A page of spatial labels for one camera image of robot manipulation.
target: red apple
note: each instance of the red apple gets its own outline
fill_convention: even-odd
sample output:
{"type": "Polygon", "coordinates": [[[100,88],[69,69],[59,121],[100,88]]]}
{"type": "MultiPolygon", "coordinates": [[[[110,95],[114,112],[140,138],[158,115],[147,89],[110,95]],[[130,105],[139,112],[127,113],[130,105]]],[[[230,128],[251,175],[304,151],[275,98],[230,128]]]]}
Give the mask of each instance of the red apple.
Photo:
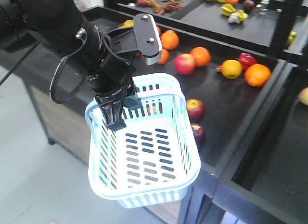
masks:
{"type": "Polygon", "coordinates": [[[249,12],[251,12],[254,9],[255,3],[253,1],[251,1],[251,0],[245,0],[243,2],[243,7],[244,7],[244,11],[246,13],[249,13],[249,12]]]}
{"type": "Polygon", "coordinates": [[[198,146],[202,145],[205,141],[205,130],[201,124],[192,123],[192,132],[198,146]]]}
{"type": "Polygon", "coordinates": [[[191,119],[200,120],[204,114],[205,106],[201,100],[189,99],[186,101],[187,113],[191,119]]]}
{"type": "Polygon", "coordinates": [[[194,57],[191,54],[180,54],[175,58],[174,67],[176,71],[184,76],[191,75],[196,69],[194,57]]]}

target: black cable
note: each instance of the black cable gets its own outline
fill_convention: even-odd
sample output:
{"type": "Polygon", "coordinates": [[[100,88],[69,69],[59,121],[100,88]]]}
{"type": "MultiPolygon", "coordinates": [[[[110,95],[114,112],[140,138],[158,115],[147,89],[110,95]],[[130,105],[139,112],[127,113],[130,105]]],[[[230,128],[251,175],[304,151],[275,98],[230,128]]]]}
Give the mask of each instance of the black cable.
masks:
{"type": "Polygon", "coordinates": [[[28,57],[28,55],[33,52],[33,50],[39,45],[39,42],[34,43],[34,45],[19,59],[19,61],[16,63],[16,65],[9,70],[8,73],[0,80],[0,86],[7,80],[7,78],[18,68],[18,66],[28,57]]]}
{"type": "Polygon", "coordinates": [[[81,89],[86,85],[86,83],[89,80],[97,78],[97,75],[86,75],[81,80],[81,82],[69,93],[68,96],[66,96],[65,98],[63,98],[61,100],[56,99],[56,96],[55,96],[56,95],[56,88],[58,86],[58,82],[59,82],[59,79],[60,79],[61,74],[63,72],[66,61],[68,60],[69,57],[76,54],[77,52],[79,52],[84,47],[84,45],[87,42],[87,33],[85,33],[80,39],[82,41],[82,45],[76,51],[74,51],[73,53],[71,53],[71,54],[69,54],[69,55],[67,55],[67,56],[65,56],[64,58],[61,59],[59,65],[57,66],[57,69],[56,69],[56,71],[53,75],[53,78],[51,80],[51,84],[50,84],[50,88],[49,88],[49,95],[50,95],[50,98],[54,102],[56,102],[57,104],[63,104],[64,102],[70,100],[71,98],[76,96],[78,94],[78,92],[81,91],[81,89]]]}

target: plastic basket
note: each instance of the plastic basket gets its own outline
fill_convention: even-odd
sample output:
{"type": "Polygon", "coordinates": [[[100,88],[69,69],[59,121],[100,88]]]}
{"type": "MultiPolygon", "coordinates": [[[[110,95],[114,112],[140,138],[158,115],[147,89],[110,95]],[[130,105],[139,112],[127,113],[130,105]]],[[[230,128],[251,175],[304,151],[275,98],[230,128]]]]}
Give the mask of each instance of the plastic basket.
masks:
{"type": "Polygon", "coordinates": [[[185,97],[169,74],[133,80],[142,108],[123,109],[126,128],[107,129],[97,103],[87,106],[85,118],[92,133],[91,188],[125,208],[180,200],[201,165],[185,97]]]}

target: basket handle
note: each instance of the basket handle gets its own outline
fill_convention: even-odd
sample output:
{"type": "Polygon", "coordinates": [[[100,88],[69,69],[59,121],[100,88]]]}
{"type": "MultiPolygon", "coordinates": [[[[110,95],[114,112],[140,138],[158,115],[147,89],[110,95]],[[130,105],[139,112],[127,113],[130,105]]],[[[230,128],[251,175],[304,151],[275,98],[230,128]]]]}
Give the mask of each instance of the basket handle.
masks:
{"type": "Polygon", "coordinates": [[[95,143],[96,143],[96,132],[94,130],[99,126],[99,121],[97,120],[97,117],[95,117],[95,115],[93,114],[93,110],[96,108],[99,108],[99,106],[97,102],[93,100],[91,103],[88,104],[85,111],[85,119],[90,128],[95,143]]]}

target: small bottle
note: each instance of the small bottle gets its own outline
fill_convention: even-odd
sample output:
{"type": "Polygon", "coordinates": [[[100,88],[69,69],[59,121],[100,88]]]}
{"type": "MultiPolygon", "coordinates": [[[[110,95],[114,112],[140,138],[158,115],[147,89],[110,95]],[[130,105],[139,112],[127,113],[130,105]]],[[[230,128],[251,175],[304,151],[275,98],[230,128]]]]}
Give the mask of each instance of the small bottle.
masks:
{"type": "Polygon", "coordinates": [[[257,8],[259,8],[259,14],[260,15],[265,15],[266,14],[266,11],[268,10],[267,9],[268,4],[270,3],[269,1],[270,0],[262,0],[261,4],[256,6],[257,8]]]}

